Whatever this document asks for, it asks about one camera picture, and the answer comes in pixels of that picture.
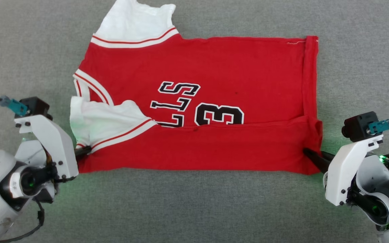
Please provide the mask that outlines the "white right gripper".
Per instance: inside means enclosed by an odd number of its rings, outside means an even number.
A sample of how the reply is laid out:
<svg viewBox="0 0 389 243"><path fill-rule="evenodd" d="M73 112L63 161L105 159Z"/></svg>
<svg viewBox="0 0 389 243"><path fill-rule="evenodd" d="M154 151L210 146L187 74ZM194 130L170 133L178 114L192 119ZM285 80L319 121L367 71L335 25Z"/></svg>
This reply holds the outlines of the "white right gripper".
<svg viewBox="0 0 389 243"><path fill-rule="evenodd" d="M304 148L304 154L320 170L323 176L325 198L334 206L339 206L347 199L347 189L351 186L366 154L379 148L383 135L360 140L342 146L337 154L321 151L320 154Z"/></svg>

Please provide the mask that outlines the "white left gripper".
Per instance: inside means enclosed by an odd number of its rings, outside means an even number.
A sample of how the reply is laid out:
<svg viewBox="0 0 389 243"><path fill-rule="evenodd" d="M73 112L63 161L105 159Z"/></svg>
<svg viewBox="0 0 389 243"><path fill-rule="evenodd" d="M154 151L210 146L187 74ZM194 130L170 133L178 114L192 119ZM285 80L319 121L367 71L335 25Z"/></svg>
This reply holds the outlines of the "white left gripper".
<svg viewBox="0 0 389 243"><path fill-rule="evenodd" d="M81 146L74 150L71 137L56 123L43 115L18 117L15 124L20 124L20 134L32 133L42 147L56 162L59 179L56 183L74 180L79 175L76 158L88 155L91 146Z"/></svg>

